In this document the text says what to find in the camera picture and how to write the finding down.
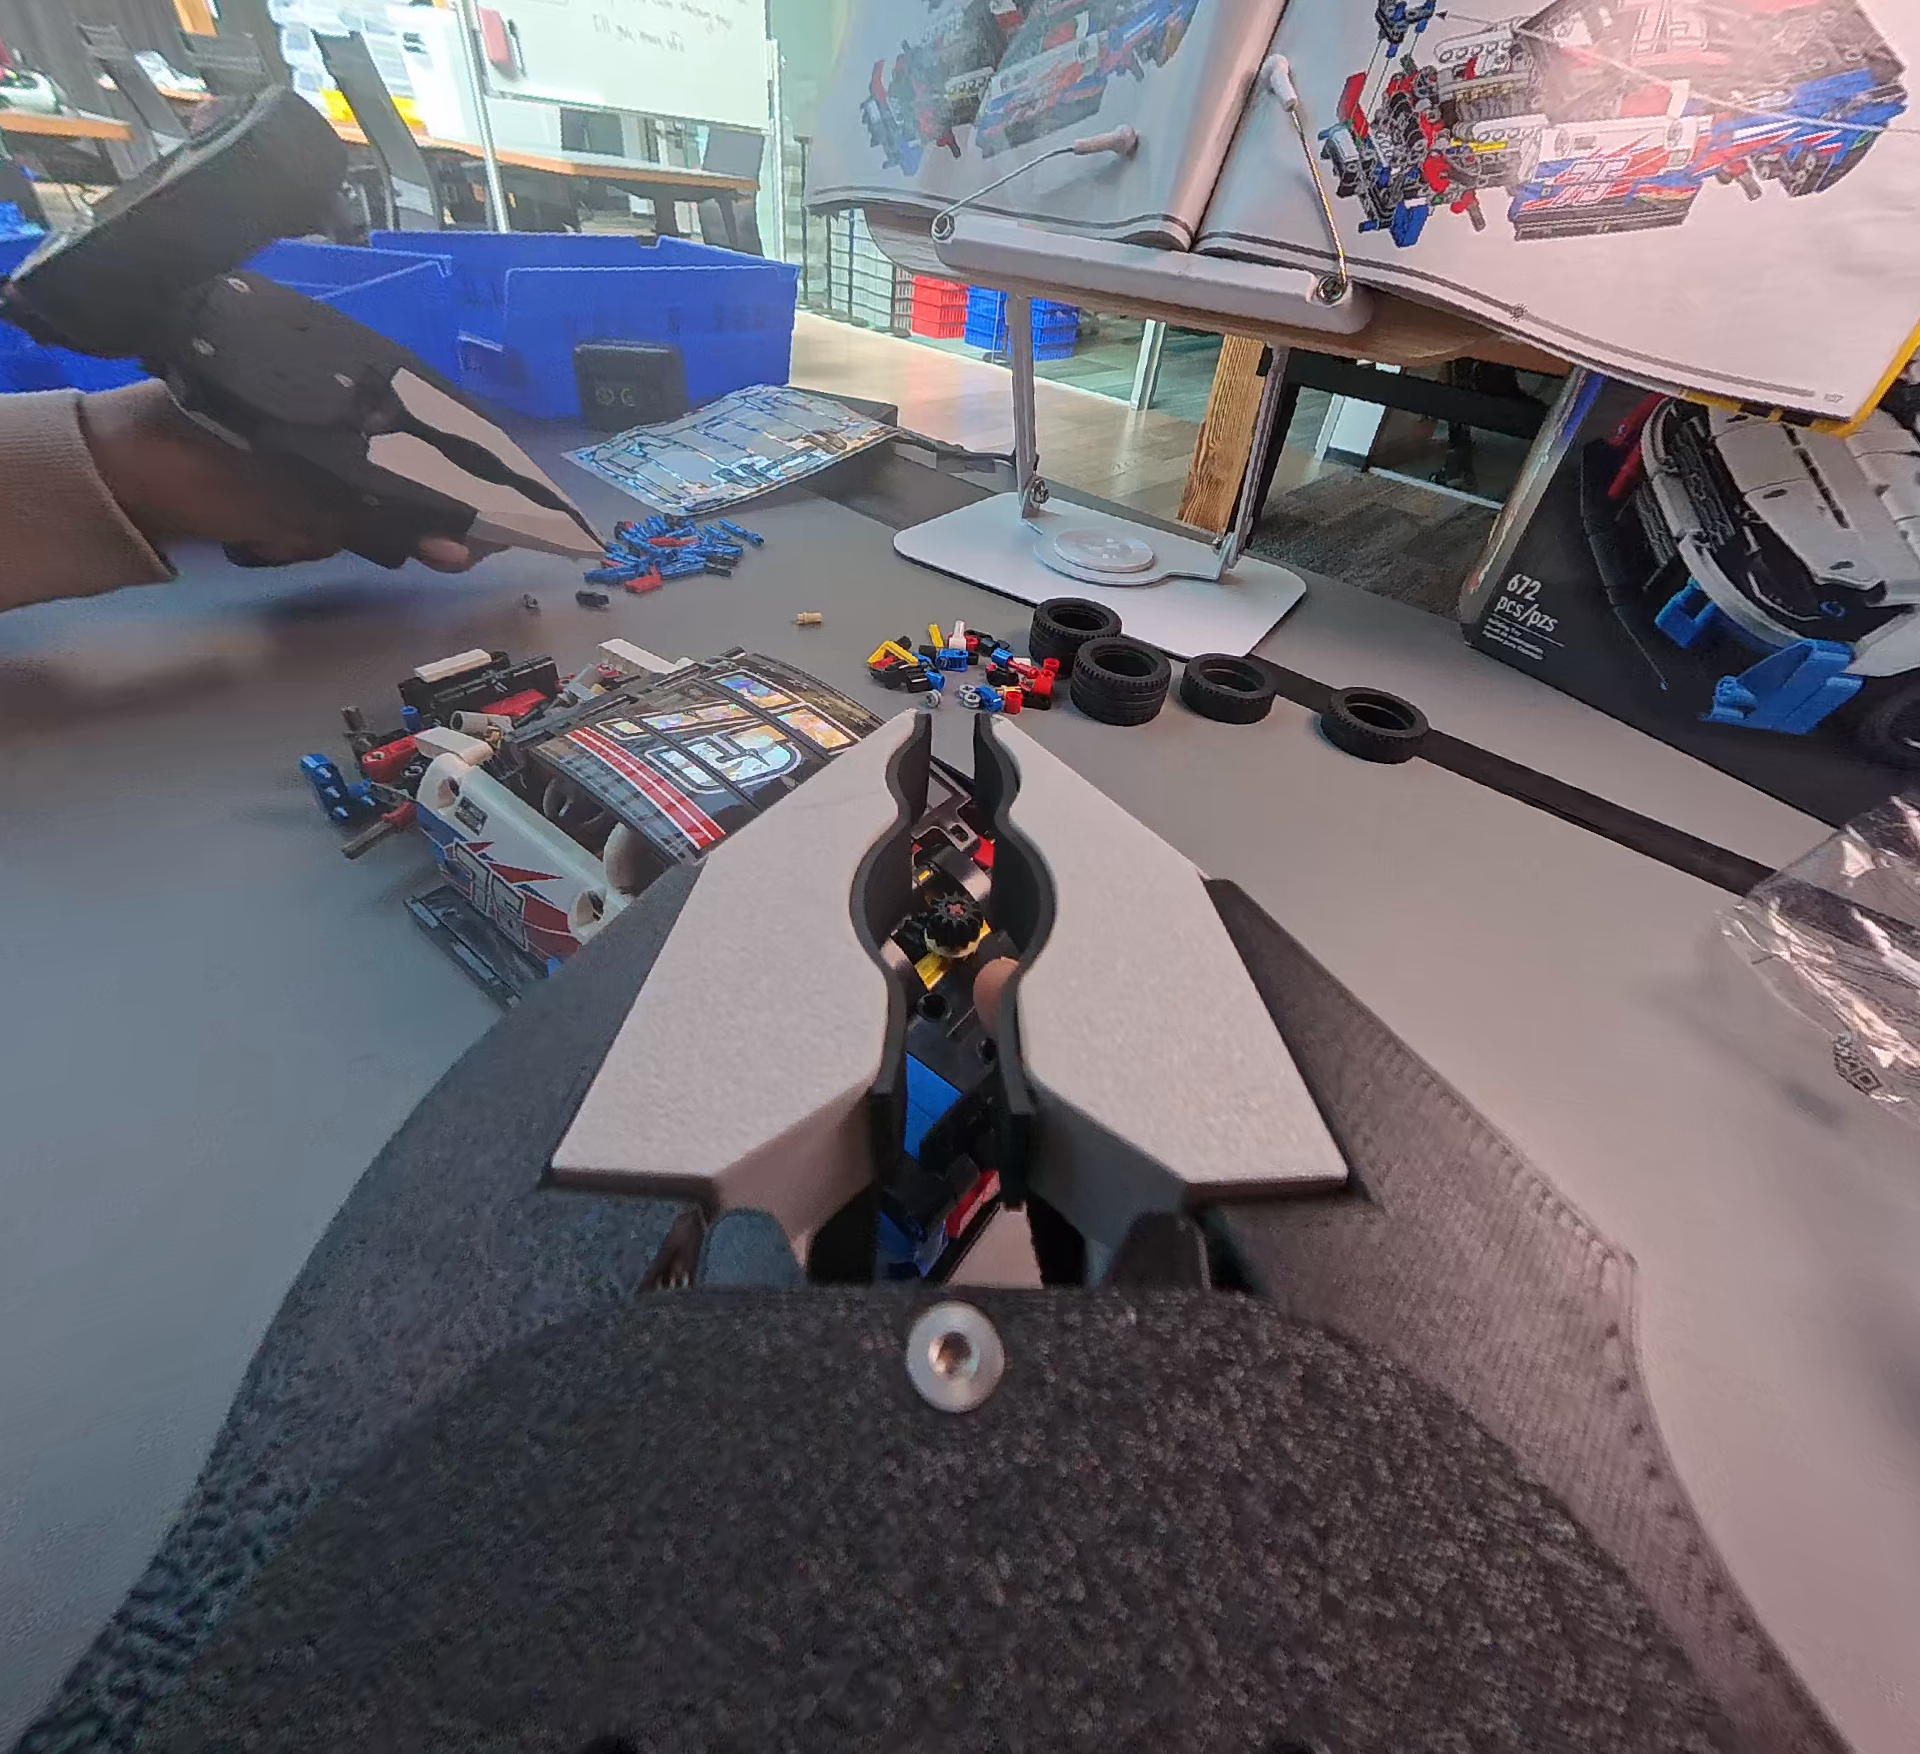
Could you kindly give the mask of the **stack of red blue bins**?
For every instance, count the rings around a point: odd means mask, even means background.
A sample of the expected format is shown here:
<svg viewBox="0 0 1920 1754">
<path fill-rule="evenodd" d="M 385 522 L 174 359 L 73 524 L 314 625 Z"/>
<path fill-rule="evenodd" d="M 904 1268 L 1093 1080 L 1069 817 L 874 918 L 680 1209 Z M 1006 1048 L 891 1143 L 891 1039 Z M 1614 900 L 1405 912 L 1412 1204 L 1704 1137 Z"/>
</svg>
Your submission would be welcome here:
<svg viewBox="0 0 1920 1754">
<path fill-rule="evenodd" d="M 995 287 L 969 287 L 936 277 L 909 279 L 909 333 L 924 343 L 959 343 L 992 359 L 1012 350 L 1012 302 Z M 1028 302 L 1032 353 L 1036 363 L 1069 359 L 1080 346 L 1080 307 Z"/>
</svg>

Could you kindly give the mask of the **long wooden office table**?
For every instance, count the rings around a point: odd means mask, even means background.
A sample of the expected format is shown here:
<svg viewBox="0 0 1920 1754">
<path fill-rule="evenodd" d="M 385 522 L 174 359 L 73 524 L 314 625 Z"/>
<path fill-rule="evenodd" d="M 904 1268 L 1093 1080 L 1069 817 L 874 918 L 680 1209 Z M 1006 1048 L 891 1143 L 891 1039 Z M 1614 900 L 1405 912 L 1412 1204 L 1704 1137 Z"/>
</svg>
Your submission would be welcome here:
<svg viewBox="0 0 1920 1754">
<path fill-rule="evenodd" d="M 116 118 L 93 114 L 35 114 L 4 109 L 4 134 L 26 134 L 65 144 L 133 144 L 133 127 Z M 635 198 L 670 193 L 676 201 L 746 201 L 758 193 L 758 178 L 727 178 L 703 169 L 646 166 L 626 156 L 596 154 L 495 154 L 498 166 L 515 172 L 542 172 L 562 179 L 612 182 Z"/>
</svg>

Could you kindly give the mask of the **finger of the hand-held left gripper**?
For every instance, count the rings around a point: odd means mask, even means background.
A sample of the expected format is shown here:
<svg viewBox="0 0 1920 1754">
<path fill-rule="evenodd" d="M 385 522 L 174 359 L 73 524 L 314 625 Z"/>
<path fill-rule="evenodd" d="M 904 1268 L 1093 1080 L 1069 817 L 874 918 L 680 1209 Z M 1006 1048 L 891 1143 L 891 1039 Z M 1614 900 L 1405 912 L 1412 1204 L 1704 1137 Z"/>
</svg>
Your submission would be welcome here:
<svg viewBox="0 0 1920 1754">
<path fill-rule="evenodd" d="M 448 394 L 439 386 L 431 386 L 419 373 L 395 373 L 392 400 L 395 400 L 395 424 L 390 427 L 392 435 L 398 435 L 398 434 L 402 435 L 405 434 L 422 435 L 425 443 L 442 448 L 459 467 L 468 467 L 468 470 L 482 474 L 485 480 L 495 480 L 495 482 L 506 480 L 503 474 L 485 470 L 485 464 L 479 458 L 479 454 L 486 450 L 486 454 L 498 455 L 498 463 L 506 463 L 506 455 L 512 454 L 509 445 L 515 445 L 515 438 L 502 424 L 492 424 L 482 414 L 469 410 L 462 400 L 456 400 L 454 394 Z M 533 464 L 539 464 L 522 445 L 515 445 L 515 448 Z M 474 522 L 468 508 L 456 508 L 451 502 L 442 502 L 442 505 L 456 511 L 468 524 Z"/>
<path fill-rule="evenodd" d="M 603 552 L 602 537 L 573 508 L 573 502 L 533 464 L 515 445 L 506 463 L 482 450 L 485 470 L 503 474 L 503 482 L 485 480 L 459 467 L 442 448 L 412 434 L 387 434 L 370 438 L 370 464 L 402 482 L 468 508 L 474 522 L 459 538 L 474 552 L 506 548 L 590 561 Z"/>
</svg>

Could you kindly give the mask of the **large blue plastic bin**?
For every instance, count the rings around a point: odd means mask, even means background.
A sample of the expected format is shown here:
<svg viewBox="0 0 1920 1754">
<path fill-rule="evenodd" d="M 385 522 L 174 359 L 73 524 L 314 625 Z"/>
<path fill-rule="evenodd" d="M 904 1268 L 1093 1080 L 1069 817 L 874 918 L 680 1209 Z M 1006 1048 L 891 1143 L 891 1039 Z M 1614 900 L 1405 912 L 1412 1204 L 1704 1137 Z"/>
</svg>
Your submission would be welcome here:
<svg viewBox="0 0 1920 1754">
<path fill-rule="evenodd" d="M 777 259 L 612 235 L 374 230 L 370 245 L 442 266 L 456 383 L 536 423 L 580 417 L 580 346 L 680 350 L 697 408 L 791 373 L 798 267 Z"/>
</svg>

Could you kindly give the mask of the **white book stand tray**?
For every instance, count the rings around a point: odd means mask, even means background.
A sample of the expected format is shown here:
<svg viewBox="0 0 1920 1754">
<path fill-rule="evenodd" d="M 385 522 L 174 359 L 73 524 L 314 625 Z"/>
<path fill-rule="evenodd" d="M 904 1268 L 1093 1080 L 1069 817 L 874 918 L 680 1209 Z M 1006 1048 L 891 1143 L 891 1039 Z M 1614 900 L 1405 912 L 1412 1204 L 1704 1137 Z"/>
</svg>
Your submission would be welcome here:
<svg viewBox="0 0 1920 1754">
<path fill-rule="evenodd" d="M 931 242 L 949 275 L 978 285 L 1073 306 L 1105 296 L 1143 306 L 1154 319 L 1220 316 L 1357 336 L 1377 313 L 1367 287 L 1338 285 L 1325 300 L 1325 277 L 1305 267 L 1069 238 L 985 211 L 942 211 Z"/>
</svg>

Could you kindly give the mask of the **toy brick race car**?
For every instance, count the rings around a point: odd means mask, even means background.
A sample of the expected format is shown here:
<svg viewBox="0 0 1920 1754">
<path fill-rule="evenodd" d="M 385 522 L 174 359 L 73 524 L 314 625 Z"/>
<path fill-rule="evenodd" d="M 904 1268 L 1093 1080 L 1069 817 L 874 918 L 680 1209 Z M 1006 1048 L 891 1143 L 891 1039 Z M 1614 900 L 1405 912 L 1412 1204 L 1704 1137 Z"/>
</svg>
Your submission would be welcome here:
<svg viewBox="0 0 1920 1754">
<path fill-rule="evenodd" d="M 432 875 L 405 908 L 502 1011 L 878 729 L 787 660 L 662 660 L 630 642 L 573 676 L 548 656 L 448 656 L 395 686 L 395 709 L 385 732 L 348 709 L 348 767 L 307 752 L 300 777 L 345 858 L 419 834 Z M 971 784 L 934 763 L 887 947 L 915 1009 L 904 1166 L 881 1193 L 889 1283 L 958 1275 L 1002 1209 L 995 1039 L 973 1009 L 979 972 L 1012 951 L 995 858 Z"/>
</svg>

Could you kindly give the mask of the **toy car set box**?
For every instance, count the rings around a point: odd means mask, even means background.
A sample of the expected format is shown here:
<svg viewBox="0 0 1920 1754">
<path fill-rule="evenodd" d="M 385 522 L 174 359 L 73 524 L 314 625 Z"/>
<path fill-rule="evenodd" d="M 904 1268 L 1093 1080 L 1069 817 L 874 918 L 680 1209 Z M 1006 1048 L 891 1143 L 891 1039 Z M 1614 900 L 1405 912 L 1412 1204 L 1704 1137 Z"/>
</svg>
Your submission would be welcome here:
<svg viewBox="0 0 1920 1754">
<path fill-rule="evenodd" d="M 1852 435 L 1573 373 L 1458 618 L 1825 827 L 1915 797 L 1916 366 Z"/>
</svg>

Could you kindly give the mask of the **person's left forearm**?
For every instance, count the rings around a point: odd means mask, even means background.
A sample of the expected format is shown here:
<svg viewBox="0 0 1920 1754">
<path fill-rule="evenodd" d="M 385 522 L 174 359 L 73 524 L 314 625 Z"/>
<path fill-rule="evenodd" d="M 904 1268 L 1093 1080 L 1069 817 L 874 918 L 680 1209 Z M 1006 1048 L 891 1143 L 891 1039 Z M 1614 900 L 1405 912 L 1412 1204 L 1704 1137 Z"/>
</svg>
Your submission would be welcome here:
<svg viewBox="0 0 1920 1754">
<path fill-rule="evenodd" d="M 102 482 L 72 391 L 4 397 L 4 613 L 170 584 Z"/>
</svg>

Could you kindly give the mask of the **wooden post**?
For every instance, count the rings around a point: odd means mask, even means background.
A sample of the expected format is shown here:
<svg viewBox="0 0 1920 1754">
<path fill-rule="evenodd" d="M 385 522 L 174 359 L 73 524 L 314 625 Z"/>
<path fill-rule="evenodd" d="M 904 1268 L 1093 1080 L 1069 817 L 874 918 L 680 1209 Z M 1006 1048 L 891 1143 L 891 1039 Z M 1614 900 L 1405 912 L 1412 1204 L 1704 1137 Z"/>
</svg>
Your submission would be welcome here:
<svg viewBox="0 0 1920 1754">
<path fill-rule="evenodd" d="M 1270 356 L 1256 336 L 1221 340 L 1176 512 L 1193 531 L 1220 537 L 1237 517 Z"/>
</svg>

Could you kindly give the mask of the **black device with green display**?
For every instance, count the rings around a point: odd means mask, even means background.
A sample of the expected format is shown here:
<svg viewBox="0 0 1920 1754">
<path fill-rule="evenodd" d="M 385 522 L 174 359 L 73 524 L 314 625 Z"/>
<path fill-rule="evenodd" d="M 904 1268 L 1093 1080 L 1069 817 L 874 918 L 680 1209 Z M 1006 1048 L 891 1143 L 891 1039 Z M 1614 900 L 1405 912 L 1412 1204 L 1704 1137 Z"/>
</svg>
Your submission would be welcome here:
<svg viewBox="0 0 1920 1754">
<path fill-rule="evenodd" d="M 680 423 L 693 410 L 683 350 L 662 343 L 573 349 L 580 420 L 607 431 Z"/>
</svg>

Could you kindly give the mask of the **pile of blue red pins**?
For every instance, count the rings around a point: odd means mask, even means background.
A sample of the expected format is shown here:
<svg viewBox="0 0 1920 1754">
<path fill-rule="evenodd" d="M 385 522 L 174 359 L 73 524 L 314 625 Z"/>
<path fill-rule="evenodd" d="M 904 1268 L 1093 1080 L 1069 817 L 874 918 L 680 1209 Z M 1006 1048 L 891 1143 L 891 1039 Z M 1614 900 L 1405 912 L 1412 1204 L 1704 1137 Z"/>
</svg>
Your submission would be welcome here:
<svg viewBox="0 0 1920 1754">
<path fill-rule="evenodd" d="M 653 595 L 673 581 L 733 578 L 763 537 L 729 518 L 646 517 L 625 518 L 580 572 L 575 602 L 610 609 L 619 595 Z"/>
</svg>

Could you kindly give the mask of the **white monitor base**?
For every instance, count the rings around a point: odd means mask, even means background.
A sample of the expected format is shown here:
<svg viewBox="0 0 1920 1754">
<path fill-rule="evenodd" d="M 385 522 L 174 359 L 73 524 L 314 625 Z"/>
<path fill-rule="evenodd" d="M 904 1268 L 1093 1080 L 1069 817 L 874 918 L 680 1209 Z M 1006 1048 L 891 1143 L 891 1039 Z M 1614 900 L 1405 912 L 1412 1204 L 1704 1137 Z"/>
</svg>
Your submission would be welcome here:
<svg viewBox="0 0 1920 1754">
<path fill-rule="evenodd" d="M 1300 572 L 1062 495 L 1026 512 L 1020 492 L 995 492 L 899 531 L 894 551 L 1032 606 L 1092 602 L 1124 635 L 1181 660 L 1251 656 L 1307 595 Z"/>
</svg>

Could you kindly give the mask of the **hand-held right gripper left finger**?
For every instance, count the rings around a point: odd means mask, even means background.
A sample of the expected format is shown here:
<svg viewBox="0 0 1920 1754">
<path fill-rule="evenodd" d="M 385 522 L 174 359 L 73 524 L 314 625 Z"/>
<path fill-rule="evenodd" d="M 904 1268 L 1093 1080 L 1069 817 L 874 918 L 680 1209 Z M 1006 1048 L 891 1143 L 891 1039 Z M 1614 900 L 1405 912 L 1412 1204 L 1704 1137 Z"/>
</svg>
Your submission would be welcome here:
<svg viewBox="0 0 1920 1754">
<path fill-rule="evenodd" d="M 552 1184 L 703 1209 L 871 1187 L 870 1096 L 904 1005 L 870 902 L 909 878 L 929 763 L 929 715 L 899 712 L 700 861 Z"/>
</svg>

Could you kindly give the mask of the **instruction booklet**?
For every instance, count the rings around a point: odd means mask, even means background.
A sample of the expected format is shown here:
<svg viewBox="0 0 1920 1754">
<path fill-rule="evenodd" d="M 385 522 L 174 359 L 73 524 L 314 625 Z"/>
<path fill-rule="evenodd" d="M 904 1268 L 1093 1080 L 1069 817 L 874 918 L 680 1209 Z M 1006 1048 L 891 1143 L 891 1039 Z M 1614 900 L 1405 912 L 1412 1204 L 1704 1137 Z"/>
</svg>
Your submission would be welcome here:
<svg viewBox="0 0 1920 1754">
<path fill-rule="evenodd" d="M 852 0 L 808 205 L 1305 267 L 1855 434 L 1916 353 L 1916 0 Z"/>
</svg>

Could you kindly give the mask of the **person's left hand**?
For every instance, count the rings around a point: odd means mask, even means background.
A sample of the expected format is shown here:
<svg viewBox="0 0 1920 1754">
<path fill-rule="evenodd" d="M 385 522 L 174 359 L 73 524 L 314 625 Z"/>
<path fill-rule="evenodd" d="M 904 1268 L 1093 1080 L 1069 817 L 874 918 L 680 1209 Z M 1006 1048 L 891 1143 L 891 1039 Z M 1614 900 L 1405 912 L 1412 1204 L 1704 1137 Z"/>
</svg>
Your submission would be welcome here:
<svg viewBox="0 0 1920 1754">
<path fill-rule="evenodd" d="M 184 417 L 159 383 L 80 400 L 80 431 L 116 511 L 152 548 L 204 541 L 240 568 L 357 552 L 357 531 L 290 474 Z"/>
</svg>

